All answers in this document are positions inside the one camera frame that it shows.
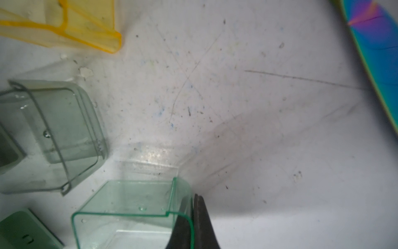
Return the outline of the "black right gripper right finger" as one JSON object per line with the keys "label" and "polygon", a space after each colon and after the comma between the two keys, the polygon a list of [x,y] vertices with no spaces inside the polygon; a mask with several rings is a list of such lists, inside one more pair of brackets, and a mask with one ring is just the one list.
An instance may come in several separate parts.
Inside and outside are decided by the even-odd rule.
{"label": "black right gripper right finger", "polygon": [[193,202],[193,225],[195,249],[220,249],[204,198],[198,194]]}

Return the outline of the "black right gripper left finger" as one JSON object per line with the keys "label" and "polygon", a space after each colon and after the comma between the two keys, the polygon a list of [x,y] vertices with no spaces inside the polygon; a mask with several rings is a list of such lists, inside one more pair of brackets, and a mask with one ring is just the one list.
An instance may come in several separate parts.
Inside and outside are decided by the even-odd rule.
{"label": "black right gripper left finger", "polygon": [[191,227],[189,221],[178,215],[166,249],[190,249]]}

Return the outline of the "clear light green tray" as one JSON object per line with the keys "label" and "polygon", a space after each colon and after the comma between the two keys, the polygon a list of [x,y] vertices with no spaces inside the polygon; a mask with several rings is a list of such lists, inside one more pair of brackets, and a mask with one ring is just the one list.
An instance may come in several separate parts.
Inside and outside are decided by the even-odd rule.
{"label": "clear light green tray", "polygon": [[191,227],[193,193],[182,178],[106,182],[72,215],[79,249],[165,249],[177,216]]}

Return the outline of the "light green pencil sharpener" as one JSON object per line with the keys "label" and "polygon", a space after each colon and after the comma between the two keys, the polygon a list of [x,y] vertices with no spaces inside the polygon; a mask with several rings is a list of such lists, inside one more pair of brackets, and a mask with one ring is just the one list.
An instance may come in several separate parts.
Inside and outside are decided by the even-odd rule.
{"label": "light green pencil sharpener", "polygon": [[63,249],[64,244],[29,209],[1,221],[2,249]]}

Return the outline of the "clear dark green tray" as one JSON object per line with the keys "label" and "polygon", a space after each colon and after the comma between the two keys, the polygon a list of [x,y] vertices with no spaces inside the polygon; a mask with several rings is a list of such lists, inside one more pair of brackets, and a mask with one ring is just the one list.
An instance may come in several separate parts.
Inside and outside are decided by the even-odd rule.
{"label": "clear dark green tray", "polygon": [[66,195],[100,168],[108,151],[92,102],[72,82],[11,80],[1,125],[25,158],[1,175],[1,193]]}

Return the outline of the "dark green pencil sharpener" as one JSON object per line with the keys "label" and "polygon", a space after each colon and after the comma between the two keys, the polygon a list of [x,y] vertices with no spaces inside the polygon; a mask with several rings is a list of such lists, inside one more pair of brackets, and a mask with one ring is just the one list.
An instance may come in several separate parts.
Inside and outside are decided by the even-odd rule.
{"label": "dark green pencil sharpener", "polygon": [[1,175],[18,165],[24,158],[24,151],[1,125]]}

